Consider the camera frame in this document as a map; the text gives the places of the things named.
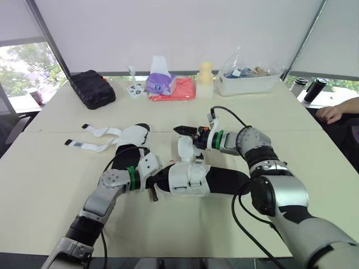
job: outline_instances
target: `black thermos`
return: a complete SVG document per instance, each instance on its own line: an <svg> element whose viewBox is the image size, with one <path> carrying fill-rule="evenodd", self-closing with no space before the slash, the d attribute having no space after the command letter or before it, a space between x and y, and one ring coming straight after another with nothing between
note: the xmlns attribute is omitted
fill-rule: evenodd
<svg viewBox="0 0 359 269"><path fill-rule="evenodd" d="M325 78L318 77L307 89L307 94L304 97L304 102L310 104L322 91L322 89L328 84L328 80Z"/></svg>

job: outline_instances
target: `red object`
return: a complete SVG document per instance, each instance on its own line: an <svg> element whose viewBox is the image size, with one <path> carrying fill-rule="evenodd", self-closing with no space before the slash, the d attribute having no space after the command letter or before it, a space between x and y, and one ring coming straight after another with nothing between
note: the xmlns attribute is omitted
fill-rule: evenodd
<svg viewBox="0 0 359 269"><path fill-rule="evenodd" d="M41 95L41 92L39 91L33 91L30 93L30 95L34 98L36 103L38 103L39 106L43 106L43 96Z"/></svg>
<svg viewBox="0 0 359 269"><path fill-rule="evenodd" d="M152 101L170 101L170 100L190 100L195 98L195 85L190 77L176 78L176 87L171 96L156 95L151 96Z"/></svg>

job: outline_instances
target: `chair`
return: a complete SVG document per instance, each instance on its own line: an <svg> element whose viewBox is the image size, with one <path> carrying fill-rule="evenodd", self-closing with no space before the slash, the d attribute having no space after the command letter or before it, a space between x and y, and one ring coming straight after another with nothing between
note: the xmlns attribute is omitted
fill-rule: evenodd
<svg viewBox="0 0 359 269"><path fill-rule="evenodd" d="M32 117L16 114L0 84L0 158L31 120Z"/></svg>

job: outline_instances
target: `black case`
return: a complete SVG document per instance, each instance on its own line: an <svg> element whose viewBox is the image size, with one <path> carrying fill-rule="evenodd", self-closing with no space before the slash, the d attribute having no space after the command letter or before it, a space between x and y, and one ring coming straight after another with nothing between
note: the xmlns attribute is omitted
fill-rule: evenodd
<svg viewBox="0 0 359 269"><path fill-rule="evenodd" d="M111 85L94 70L71 76L70 84L88 109L96 109L116 100Z"/></svg>

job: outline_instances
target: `cable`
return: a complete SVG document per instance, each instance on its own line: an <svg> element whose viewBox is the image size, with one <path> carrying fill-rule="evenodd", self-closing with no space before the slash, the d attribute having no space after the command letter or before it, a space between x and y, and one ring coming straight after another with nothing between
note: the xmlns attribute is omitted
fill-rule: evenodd
<svg viewBox="0 0 359 269"><path fill-rule="evenodd" d="M239 189L237 190L237 192L233 195L233 198L232 198L232 203L231 203L231 209L232 209L232 216L234 218L234 221L236 222L236 224L241 228L241 230L268 256L268 258L275 263L275 265L278 266L278 268L280 269L286 269L283 265L281 265L279 263L279 261L272 255L270 254L269 251L266 250L265 247L263 247L258 241L257 239L254 238L253 235L251 235L247 230L246 228L244 228L244 226L240 223L240 221L238 220L237 218L237 215L236 215L236 212L234 210L234 203L236 201L236 197L239 195L241 196L244 192L244 190L246 189L246 183L241 185L239 187Z"/></svg>
<svg viewBox="0 0 359 269"><path fill-rule="evenodd" d="M231 111L230 109L228 108L225 108L224 106L220 106L220 105L216 105L214 107L211 108L211 115L212 115L212 118L215 119L215 113L214 113L214 109L223 109L229 113L231 113L244 127L247 127L247 125L237 116L235 115L235 113L233 111Z"/></svg>
<svg viewBox="0 0 359 269"><path fill-rule="evenodd" d="M109 166L111 165L111 163L113 162L114 159L116 159L117 157L119 157L121 154L123 154L124 152L126 152L128 150L135 150L135 149L143 149L143 150L149 152L149 149L147 147L128 147L128 148L126 148L124 150L121 150L120 152L115 154L115 156L111 159L111 161L106 165L103 172L105 172L109 168Z"/></svg>
<svg viewBox="0 0 359 269"><path fill-rule="evenodd" d="M146 154L149 152L149 149L147 147L128 147L128 148L126 148L124 150L121 150L120 152L116 153L115 156L108 162L108 164L106 165L103 172L105 172L110 167L110 165L114 161L114 159L116 159L117 157L119 157L121 154L123 154L124 152L126 152L128 150L135 150L135 149L138 149L138 150L143 149L143 150L145 150ZM102 243L103 243L103 250L104 250L104 253L105 253L104 262L103 262L103 269L107 269L107 246L106 246L105 236L103 235L102 231L101 231L101 239L102 239Z"/></svg>
<svg viewBox="0 0 359 269"><path fill-rule="evenodd" d="M107 246L106 246L106 240L105 236L103 235L103 232L101 231L101 239L103 243L103 251L105 253L104 261L103 261L103 269L107 269Z"/></svg>
<svg viewBox="0 0 359 269"><path fill-rule="evenodd" d="M245 187L242 186L242 187L243 187L243 191L249 186L249 183L250 183L249 181L247 181L246 183L244 183ZM268 225L270 225L270 226L273 225L270 221L268 221L268 220L263 220L263 219L261 219L260 217L257 217L256 215L254 215L252 212L250 212L250 211L245 207L245 205L243 204L241 197L242 197L242 195L238 195L238 201L240 202L240 205L241 205L241 207L243 208L243 210L244 210L248 215L250 215L251 217L253 217L253 218L256 219L257 221L266 223L266 224L268 224Z"/></svg>
<svg viewBox="0 0 359 269"><path fill-rule="evenodd" d="M92 253L89 255L89 261L88 261L88 263L87 263L85 269L89 269L89 268L90 268L91 261L92 261Z"/></svg>

